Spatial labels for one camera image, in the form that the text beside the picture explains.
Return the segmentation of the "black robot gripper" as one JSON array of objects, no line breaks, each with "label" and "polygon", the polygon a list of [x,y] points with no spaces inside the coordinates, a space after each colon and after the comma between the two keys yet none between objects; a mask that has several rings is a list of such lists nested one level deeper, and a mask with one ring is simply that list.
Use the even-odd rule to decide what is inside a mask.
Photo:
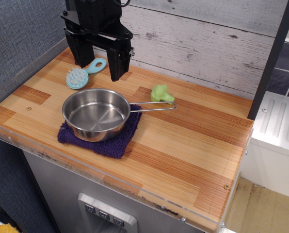
[{"label": "black robot gripper", "polygon": [[[81,68],[94,59],[93,46],[99,48],[130,48],[133,34],[121,22],[122,4],[119,0],[75,0],[74,7],[64,10],[65,36],[74,56],[75,64]],[[108,49],[107,58],[113,82],[118,81],[129,70],[134,48],[128,50]]]}]

